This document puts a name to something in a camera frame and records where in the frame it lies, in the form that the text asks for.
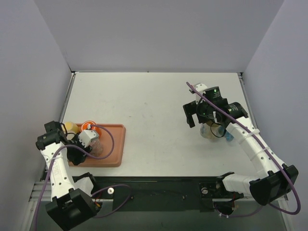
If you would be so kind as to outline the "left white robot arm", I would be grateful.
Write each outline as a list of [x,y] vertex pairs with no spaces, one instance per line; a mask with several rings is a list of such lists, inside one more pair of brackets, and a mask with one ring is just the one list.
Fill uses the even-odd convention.
[[60,122],[51,121],[44,127],[46,133],[37,138],[36,147],[45,159],[51,182],[51,202],[46,211],[62,230],[69,231],[97,214],[92,198],[98,195],[98,184],[88,181],[82,189],[78,188],[69,174],[68,163],[84,162],[99,134],[84,130],[69,140]]

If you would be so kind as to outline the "blue patterned mug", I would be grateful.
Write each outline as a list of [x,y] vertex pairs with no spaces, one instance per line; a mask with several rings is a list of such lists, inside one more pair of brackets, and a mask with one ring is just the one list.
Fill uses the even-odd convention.
[[228,133],[228,132],[226,132],[225,138],[226,138],[227,142],[231,142],[234,139],[234,137],[230,133]]

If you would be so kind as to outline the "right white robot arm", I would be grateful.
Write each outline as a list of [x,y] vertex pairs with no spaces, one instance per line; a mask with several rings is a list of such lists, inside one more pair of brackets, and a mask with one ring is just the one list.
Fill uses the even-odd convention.
[[183,106],[187,124],[193,128],[193,115],[196,115],[200,124],[222,127],[238,142],[257,172],[255,177],[234,173],[224,175],[222,181],[215,184],[217,195],[225,197],[231,192],[245,193],[265,206],[295,191],[297,168],[276,156],[240,103],[229,103],[221,96],[219,87],[208,88],[204,84],[188,86],[196,99]]

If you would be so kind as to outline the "beige patterned mug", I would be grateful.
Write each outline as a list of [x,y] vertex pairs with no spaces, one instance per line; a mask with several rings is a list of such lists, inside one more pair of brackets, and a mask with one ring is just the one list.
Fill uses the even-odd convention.
[[225,128],[214,122],[206,122],[201,125],[200,134],[203,138],[210,141],[217,141],[225,136]]

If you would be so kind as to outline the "pink patterned mug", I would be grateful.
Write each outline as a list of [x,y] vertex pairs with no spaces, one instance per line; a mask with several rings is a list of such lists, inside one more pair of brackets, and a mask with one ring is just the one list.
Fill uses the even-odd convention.
[[103,153],[103,146],[101,145],[100,140],[94,140],[89,144],[91,148],[90,155],[99,157]]

